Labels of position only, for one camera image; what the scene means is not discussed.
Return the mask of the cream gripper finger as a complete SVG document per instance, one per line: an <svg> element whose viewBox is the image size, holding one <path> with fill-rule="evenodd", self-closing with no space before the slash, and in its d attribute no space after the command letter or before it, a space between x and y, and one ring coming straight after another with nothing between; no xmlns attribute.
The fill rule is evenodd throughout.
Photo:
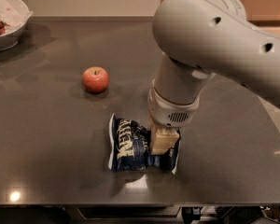
<svg viewBox="0 0 280 224"><path fill-rule="evenodd" d="M151 132L157 130L157 124L154 122L151 116L148 116L147 118L147 129Z"/></svg>
<svg viewBox="0 0 280 224"><path fill-rule="evenodd" d="M162 128L153 126L151 129L150 153L162 155L169 148L173 147L179 138L175 128Z"/></svg>

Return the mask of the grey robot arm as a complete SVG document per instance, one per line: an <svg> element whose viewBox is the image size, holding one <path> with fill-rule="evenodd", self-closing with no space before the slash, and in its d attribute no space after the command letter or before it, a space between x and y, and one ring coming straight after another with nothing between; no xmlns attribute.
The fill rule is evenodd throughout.
<svg viewBox="0 0 280 224"><path fill-rule="evenodd" d="M163 0L152 32L162 51L147 98L153 155L175 145L216 74L280 109L280 35L248 22L241 1Z"/></svg>

